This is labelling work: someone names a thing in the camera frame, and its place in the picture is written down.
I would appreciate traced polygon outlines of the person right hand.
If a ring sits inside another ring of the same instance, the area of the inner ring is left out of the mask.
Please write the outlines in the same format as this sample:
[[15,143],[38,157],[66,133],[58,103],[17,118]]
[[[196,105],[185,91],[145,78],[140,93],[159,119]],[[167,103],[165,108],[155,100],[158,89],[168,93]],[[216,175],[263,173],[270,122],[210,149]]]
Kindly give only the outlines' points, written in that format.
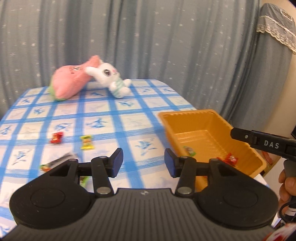
[[286,177],[285,170],[282,170],[278,182],[281,184],[279,189],[279,207],[282,207],[285,203],[289,202],[292,196],[296,194],[296,178]]

